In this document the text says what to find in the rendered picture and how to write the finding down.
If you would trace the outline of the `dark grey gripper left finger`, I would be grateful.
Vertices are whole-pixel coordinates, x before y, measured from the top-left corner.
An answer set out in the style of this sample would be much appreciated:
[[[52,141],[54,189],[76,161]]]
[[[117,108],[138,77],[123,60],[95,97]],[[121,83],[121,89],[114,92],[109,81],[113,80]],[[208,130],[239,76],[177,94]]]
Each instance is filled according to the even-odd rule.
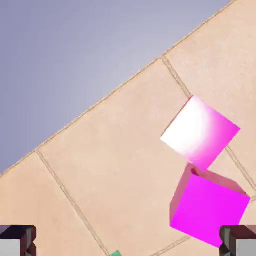
[[[0,256],[37,256],[34,225],[0,225]]]

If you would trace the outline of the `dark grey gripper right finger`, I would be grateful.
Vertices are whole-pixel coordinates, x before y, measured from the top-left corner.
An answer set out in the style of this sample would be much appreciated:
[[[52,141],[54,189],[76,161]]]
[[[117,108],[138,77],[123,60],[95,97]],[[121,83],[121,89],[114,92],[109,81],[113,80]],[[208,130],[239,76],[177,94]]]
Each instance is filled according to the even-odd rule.
[[[256,225],[223,225],[219,256],[256,256]]]

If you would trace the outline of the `small magenta cube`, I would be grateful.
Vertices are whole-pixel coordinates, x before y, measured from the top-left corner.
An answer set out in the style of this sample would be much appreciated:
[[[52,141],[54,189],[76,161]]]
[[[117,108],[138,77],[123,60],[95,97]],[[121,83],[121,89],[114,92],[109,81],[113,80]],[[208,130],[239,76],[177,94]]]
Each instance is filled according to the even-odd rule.
[[[170,203],[169,225],[219,248],[221,226],[238,225],[250,200],[237,182],[188,163]]]
[[[160,139],[204,171],[240,130],[240,127],[194,95]]]

